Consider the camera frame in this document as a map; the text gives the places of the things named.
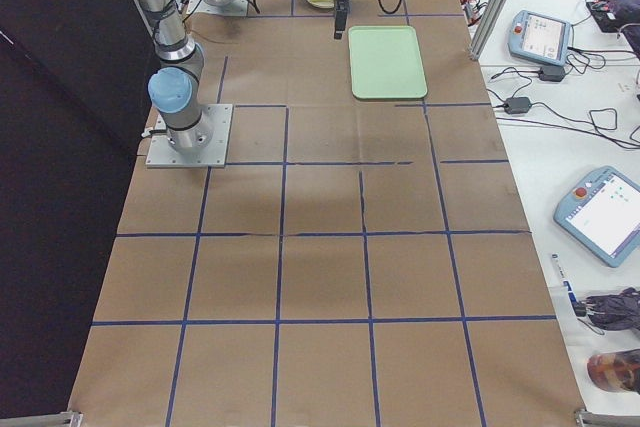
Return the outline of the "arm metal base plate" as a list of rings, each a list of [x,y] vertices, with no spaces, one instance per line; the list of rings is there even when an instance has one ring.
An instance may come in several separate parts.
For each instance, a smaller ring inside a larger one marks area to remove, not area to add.
[[[248,0],[224,0],[208,3],[207,0],[190,0],[187,13],[204,13],[219,16],[246,17]]]
[[[233,118],[232,104],[200,105],[199,122],[189,130],[166,126],[158,115],[150,139],[145,165],[148,168],[224,168]]]

